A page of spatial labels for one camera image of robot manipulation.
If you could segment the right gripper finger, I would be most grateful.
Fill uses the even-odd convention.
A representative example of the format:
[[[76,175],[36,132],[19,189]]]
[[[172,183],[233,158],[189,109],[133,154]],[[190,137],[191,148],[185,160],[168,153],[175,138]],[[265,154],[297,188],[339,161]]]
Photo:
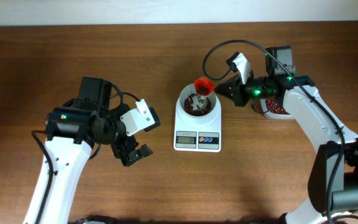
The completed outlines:
[[[218,90],[218,89],[216,89],[215,93],[217,95],[219,95],[219,96],[223,96],[223,97],[231,100],[232,102],[234,102],[234,98],[233,98],[233,95],[232,95],[232,92],[231,92],[230,89],[228,89],[228,90]]]
[[[241,76],[234,75],[223,83],[220,83],[215,90],[216,91],[230,91],[234,87],[238,86],[241,83]]]

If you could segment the orange measuring scoop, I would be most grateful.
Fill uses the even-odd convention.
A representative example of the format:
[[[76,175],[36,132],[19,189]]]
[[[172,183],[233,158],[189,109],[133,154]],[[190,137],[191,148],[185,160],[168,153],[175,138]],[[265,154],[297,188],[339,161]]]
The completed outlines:
[[[201,77],[194,82],[194,88],[197,94],[208,96],[214,92],[214,85],[209,78]]]

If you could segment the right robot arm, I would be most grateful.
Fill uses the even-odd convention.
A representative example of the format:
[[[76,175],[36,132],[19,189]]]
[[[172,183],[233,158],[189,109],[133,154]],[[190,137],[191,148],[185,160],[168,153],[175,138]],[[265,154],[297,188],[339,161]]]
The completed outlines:
[[[274,98],[296,120],[311,141],[316,157],[308,180],[308,198],[284,213],[280,223],[335,223],[358,212],[358,135],[347,128],[325,104],[314,82],[299,76],[289,46],[262,49],[267,76],[254,77],[239,52],[227,59],[237,75],[216,93],[245,106],[250,100]]]

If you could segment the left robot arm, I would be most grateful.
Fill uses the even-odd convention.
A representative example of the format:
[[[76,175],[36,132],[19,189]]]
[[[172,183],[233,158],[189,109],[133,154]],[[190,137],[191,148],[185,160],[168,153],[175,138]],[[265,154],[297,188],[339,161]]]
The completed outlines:
[[[45,141],[31,135],[44,158],[24,223],[67,223],[76,186],[85,164],[101,146],[129,167],[153,152],[134,135],[160,126],[155,110],[144,100],[132,109],[124,92],[101,78],[83,77],[79,94],[48,114]]]

